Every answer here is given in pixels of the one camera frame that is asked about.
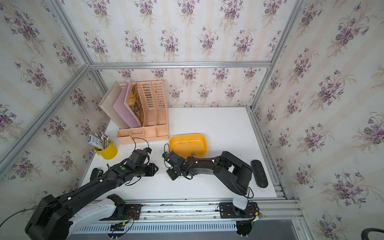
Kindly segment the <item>yellow plastic storage box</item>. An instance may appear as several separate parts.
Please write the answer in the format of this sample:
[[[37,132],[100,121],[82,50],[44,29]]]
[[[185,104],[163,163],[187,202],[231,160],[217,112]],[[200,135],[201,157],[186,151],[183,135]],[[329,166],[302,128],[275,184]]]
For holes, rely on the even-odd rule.
[[[208,151],[207,141],[202,134],[173,136],[169,140],[170,150],[184,159],[203,158]]]

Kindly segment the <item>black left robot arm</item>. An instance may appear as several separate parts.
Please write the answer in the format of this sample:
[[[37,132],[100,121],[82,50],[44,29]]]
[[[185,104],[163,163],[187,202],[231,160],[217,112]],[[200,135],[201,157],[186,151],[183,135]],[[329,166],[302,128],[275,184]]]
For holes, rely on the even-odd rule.
[[[26,225],[32,240],[65,240],[78,229],[113,215],[125,215],[125,201],[116,194],[107,196],[100,204],[91,202],[118,188],[134,177],[152,177],[158,171],[150,158],[151,148],[134,150],[88,184],[58,197],[47,195],[40,200]]]

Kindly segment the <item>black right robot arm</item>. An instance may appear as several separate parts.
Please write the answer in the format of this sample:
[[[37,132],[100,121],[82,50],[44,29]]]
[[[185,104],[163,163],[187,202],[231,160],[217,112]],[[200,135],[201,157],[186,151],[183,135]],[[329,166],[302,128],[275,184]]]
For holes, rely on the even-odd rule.
[[[253,171],[250,165],[235,155],[224,151],[214,158],[198,159],[191,156],[184,159],[175,152],[164,152],[162,157],[171,180],[179,177],[192,180],[196,175],[213,175],[237,195],[233,198],[234,208],[239,211],[246,210]]]

